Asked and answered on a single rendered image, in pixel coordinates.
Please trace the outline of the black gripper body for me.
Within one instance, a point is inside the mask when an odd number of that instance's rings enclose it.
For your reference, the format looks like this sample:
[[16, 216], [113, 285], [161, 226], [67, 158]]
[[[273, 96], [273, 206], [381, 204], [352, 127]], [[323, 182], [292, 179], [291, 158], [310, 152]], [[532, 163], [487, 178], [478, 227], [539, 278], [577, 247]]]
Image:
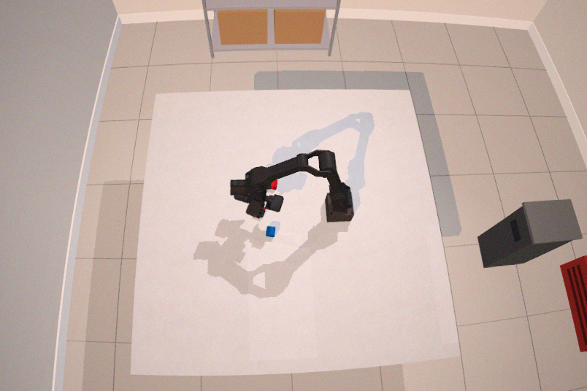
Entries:
[[267, 196], [266, 193], [260, 198], [257, 198], [249, 193], [247, 193], [247, 195], [235, 195], [234, 198], [238, 201], [248, 201], [248, 199], [250, 200], [250, 198], [254, 198], [256, 201], [263, 201], [264, 203], [266, 202], [267, 206], [270, 206], [270, 210], [274, 212], [280, 212], [284, 197], [276, 194]]

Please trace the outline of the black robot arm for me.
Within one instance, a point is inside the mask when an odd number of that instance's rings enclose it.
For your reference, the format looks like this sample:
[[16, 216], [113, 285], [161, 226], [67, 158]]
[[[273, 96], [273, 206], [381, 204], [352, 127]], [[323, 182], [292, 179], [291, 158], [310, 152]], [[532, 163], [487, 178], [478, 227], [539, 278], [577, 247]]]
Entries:
[[[309, 166], [308, 159], [318, 156], [319, 170]], [[260, 198], [266, 190], [272, 189], [271, 184], [276, 179], [286, 177], [299, 171], [306, 171], [315, 177], [327, 178], [329, 181], [330, 199], [333, 211], [348, 213], [352, 207], [350, 187], [341, 182], [337, 172], [335, 153], [330, 150], [314, 150], [310, 153], [300, 153], [295, 158], [283, 161], [270, 167], [255, 167], [245, 173], [245, 179], [231, 180], [231, 196], [246, 196], [247, 193]], [[264, 216], [263, 201], [250, 198], [245, 211], [247, 215], [257, 219]]]

